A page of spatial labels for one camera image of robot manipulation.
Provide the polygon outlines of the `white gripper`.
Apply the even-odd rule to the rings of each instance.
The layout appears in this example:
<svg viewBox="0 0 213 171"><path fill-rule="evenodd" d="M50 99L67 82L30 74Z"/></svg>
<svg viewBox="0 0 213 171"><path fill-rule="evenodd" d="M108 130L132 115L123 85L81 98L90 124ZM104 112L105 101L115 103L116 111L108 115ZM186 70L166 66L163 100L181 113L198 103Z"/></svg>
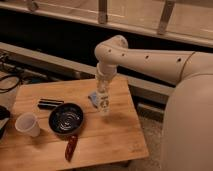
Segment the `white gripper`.
<svg viewBox="0 0 213 171"><path fill-rule="evenodd" d="M96 66L97 92L107 93L109 89L109 84L116 74L116 65L98 63Z"/></svg>

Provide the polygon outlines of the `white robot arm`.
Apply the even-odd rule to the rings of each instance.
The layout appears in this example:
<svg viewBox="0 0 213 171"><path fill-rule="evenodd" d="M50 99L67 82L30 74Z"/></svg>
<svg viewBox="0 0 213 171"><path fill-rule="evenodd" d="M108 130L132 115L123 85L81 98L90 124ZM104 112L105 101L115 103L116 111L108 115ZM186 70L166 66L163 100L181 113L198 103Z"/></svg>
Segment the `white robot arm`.
<svg viewBox="0 0 213 171"><path fill-rule="evenodd" d="M213 171L213 53L130 49L121 35L94 53L101 79L122 66L175 86L163 120L161 171Z"/></svg>

